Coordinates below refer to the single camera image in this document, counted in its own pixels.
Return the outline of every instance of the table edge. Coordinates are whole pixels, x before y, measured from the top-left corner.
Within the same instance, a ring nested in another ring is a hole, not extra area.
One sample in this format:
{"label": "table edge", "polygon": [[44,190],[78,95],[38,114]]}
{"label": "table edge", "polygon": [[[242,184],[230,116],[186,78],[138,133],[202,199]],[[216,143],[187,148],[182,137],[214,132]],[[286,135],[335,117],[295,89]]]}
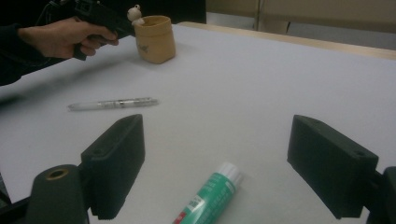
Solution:
{"label": "table edge", "polygon": [[183,21],[178,23],[177,25],[190,27],[190,28],[204,29],[209,31],[222,32],[227,34],[247,35],[247,36],[277,40],[292,44],[299,44],[314,48],[337,50],[337,51],[343,51],[347,53],[359,54],[359,55],[382,58],[382,59],[396,60],[396,50],[391,50],[391,49],[376,49],[376,48],[369,48],[363,46],[335,43],[324,40],[308,39],[308,38],[302,38],[302,37],[290,36],[290,35],[276,35],[276,34],[270,34],[264,32],[243,30],[243,29],[217,26],[212,24],[204,24],[204,23],[191,22],[191,21]]}

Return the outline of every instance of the floor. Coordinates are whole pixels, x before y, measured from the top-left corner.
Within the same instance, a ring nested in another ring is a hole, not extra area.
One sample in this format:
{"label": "floor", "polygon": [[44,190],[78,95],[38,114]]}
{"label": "floor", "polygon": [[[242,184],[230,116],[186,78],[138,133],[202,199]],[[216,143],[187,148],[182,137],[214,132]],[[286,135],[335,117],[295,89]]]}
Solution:
{"label": "floor", "polygon": [[[206,13],[206,23],[253,30],[253,18]],[[311,24],[291,23],[287,35],[337,43],[396,50],[396,34],[351,30]]]}

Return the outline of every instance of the black handheld device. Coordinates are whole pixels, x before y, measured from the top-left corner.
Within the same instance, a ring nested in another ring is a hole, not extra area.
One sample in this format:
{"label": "black handheld device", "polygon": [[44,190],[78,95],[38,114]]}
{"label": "black handheld device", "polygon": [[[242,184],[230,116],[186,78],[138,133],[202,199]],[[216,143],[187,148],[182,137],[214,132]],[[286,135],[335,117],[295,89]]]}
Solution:
{"label": "black handheld device", "polygon": [[[77,16],[83,21],[105,26],[119,37],[134,36],[134,27],[131,22],[120,17],[113,9],[106,7],[100,1],[93,0],[51,0],[43,9],[36,24],[45,24]],[[80,44],[75,46],[74,57],[85,61],[87,56],[80,50]]]}

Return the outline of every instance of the can label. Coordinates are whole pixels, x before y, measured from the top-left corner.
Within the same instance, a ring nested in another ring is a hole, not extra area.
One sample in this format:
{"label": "can label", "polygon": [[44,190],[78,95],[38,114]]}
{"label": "can label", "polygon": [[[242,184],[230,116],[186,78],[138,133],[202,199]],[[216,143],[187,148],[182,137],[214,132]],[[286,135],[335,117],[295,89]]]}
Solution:
{"label": "can label", "polygon": [[211,224],[216,221],[235,193],[224,175],[214,173],[178,215],[173,224]]}

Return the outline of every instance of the small figurine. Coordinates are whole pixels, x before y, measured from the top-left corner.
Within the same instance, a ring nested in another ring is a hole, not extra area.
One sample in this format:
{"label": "small figurine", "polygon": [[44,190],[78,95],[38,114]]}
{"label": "small figurine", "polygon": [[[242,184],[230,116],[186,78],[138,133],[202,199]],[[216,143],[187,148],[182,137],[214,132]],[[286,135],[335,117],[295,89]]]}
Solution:
{"label": "small figurine", "polygon": [[136,5],[128,10],[127,13],[128,20],[132,22],[132,25],[135,24],[144,24],[145,21],[142,19],[142,13],[140,12],[140,6]]}

